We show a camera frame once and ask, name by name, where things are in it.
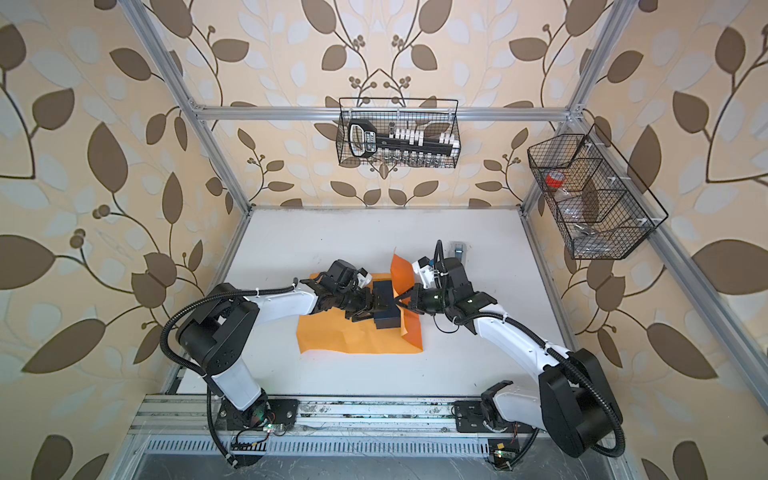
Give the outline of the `black gift box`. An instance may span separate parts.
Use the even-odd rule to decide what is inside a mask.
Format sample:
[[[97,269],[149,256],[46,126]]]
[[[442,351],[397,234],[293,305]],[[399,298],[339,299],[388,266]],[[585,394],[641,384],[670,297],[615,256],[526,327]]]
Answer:
[[[401,311],[395,303],[395,293],[391,280],[373,282],[373,322],[377,330],[399,329]]]

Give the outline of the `orange wrapping paper sheet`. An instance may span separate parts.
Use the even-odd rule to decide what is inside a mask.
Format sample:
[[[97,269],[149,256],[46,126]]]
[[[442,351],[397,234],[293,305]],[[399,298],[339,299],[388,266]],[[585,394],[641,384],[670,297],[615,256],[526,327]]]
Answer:
[[[372,318],[353,322],[338,307],[302,315],[296,339],[302,353],[312,350],[344,354],[419,354],[424,350],[420,317],[399,308],[386,314],[393,325],[379,328]]]

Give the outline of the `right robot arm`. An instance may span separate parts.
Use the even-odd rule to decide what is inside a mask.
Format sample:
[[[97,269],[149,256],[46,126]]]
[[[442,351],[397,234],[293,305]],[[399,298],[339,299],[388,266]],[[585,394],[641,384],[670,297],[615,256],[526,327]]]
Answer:
[[[394,299],[418,315],[443,315],[495,345],[532,379],[534,390],[500,381],[480,397],[484,426],[505,432],[515,424],[545,431],[565,454],[587,450],[618,458],[626,451],[623,415],[597,358],[586,349],[569,350],[514,319],[490,294],[475,289],[456,258],[408,263],[394,257],[390,267]]]

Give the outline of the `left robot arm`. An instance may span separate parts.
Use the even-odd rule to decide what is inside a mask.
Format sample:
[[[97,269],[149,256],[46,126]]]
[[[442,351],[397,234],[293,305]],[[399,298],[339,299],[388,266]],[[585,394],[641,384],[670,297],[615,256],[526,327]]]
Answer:
[[[336,260],[288,287],[248,290],[221,283],[172,317],[161,347],[169,359],[197,373],[209,394],[223,399],[237,424],[255,427],[270,419],[268,396],[243,359],[255,327],[333,309],[360,322],[394,307],[391,285],[377,286],[366,270]]]

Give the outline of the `white tape dispenser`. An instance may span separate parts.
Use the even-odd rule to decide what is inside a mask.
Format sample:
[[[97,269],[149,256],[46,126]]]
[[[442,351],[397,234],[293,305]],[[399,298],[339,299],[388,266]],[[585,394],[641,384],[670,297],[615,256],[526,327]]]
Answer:
[[[467,245],[465,242],[452,242],[450,246],[452,256],[463,262],[466,259]]]

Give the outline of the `black tool set in basket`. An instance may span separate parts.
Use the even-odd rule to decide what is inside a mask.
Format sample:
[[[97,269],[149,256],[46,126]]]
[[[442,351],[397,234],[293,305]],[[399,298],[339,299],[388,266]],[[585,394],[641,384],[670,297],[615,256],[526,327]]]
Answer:
[[[352,120],[346,133],[346,142],[354,157],[421,160],[457,158],[461,144],[452,135],[440,133],[437,139],[428,137],[425,130],[389,126],[380,133],[371,121]]]

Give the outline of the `red capped item in basket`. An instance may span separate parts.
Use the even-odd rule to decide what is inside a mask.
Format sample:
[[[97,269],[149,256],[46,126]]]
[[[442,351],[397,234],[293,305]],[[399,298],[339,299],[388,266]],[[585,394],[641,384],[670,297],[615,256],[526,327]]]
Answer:
[[[566,181],[565,174],[560,170],[550,170],[545,176],[545,185],[550,192],[556,192],[563,187]]]

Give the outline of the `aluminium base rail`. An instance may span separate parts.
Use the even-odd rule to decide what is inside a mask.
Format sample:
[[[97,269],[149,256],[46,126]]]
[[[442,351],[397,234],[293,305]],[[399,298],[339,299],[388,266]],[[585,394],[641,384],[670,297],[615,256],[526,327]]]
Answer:
[[[276,396],[249,430],[203,395],[155,395],[129,429],[149,453],[217,454],[207,417],[236,455],[486,459],[523,446],[528,425],[488,428],[474,397]]]

